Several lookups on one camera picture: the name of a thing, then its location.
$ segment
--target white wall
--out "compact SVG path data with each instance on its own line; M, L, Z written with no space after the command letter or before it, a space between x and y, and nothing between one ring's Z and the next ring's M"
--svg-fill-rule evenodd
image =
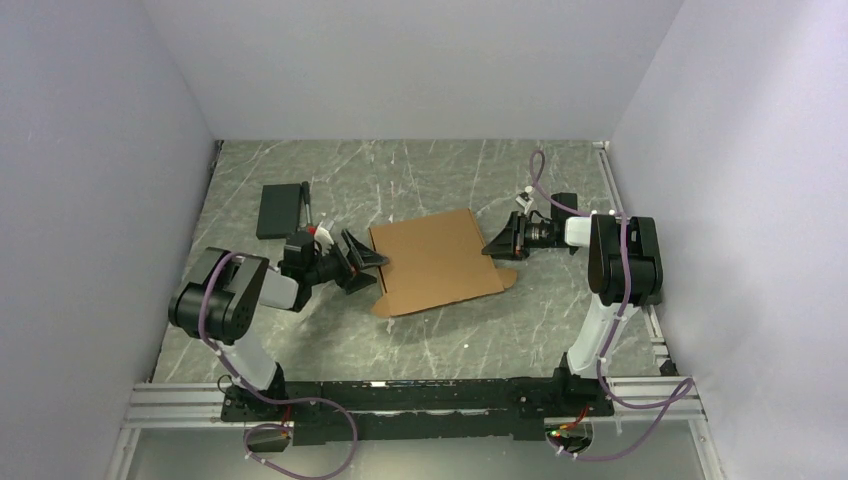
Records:
M608 139L682 0L145 0L226 139Z
M0 3L0 478L102 478L212 137L136 0Z
M848 476L848 3L687 0L612 138L731 479Z

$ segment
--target table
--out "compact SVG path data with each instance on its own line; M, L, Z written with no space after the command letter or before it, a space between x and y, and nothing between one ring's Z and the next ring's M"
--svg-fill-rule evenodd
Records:
M262 186L312 185L315 221L336 220L368 241L369 225L470 208L491 239L518 208L529 183L527 159L541 147L549 192L576 192L581 209L610 199L591 142L397 140L225 142L197 222L186 271L204 248L265 256L276 263L285 240L259 240ZM547 214L548 205L535 197ZM347 296L335 284L314 289L299 313L257 308L253 327L289 380L407 380L550 376L575 341L589 305L587 251L536 250L504 293L393 319L370 308L378 286ZM200 341L168 326L154 382L214 382L224 373ZM610 374L658 375L645 322L628 322Z

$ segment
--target gray wall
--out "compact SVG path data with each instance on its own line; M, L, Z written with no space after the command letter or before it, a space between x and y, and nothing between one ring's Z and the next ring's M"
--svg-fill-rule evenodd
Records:
M846 478L848 3L688 0L612 138L731 479Z
M4 1L0 44L0 478L101 478L212 137L140 2Z
M682 0L145 0L227 139L608 139Z

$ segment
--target gray marble surface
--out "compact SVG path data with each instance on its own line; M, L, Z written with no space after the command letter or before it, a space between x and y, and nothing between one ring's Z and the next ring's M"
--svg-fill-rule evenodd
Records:
M208 246L266 256L284 240L259 240L262 186L309 180L316 222L337 221L366 241L369 225L469 207L486 239L503 228L542 147L548 191L573 191L583 209L610 200L590 142L530 140L226 142L195 230L186 269ZM536 199L543 213L547 204ZM319 286L300 313L259 306L254 326L290 380L388 380L548 376L583 322L587 252L537 250L502 294L379 319L378 286L346 296ZM628 322L610 374L658 375L641 314ZM211 382L223 370L201 342L168 326L155 382Z

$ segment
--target brown cardboard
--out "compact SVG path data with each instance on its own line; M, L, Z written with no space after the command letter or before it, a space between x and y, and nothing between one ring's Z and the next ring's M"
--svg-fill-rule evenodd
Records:
M480 253L483 234L467 208L371 227L370 234L374 250L389 257L379 269L383 296L371 309L378 317L500 293L518 277Z

